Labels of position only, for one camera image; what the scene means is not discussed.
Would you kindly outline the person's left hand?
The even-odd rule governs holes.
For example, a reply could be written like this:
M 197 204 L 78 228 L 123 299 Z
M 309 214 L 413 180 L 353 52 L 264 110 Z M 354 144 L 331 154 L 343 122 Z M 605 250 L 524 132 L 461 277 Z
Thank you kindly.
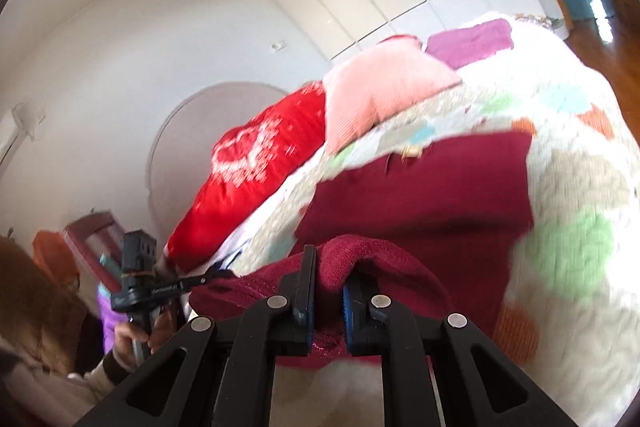
M 154 353 L 174 335 L 175 320 L 168 308 L 163 309 L 154 322 L 152 333 L 148 334 L 140 326 L 130 322 L 120 322 L 114 328 L 113 353 L 123 366 L 137 365 L 134 355 L 134 343 L 141 343 Z

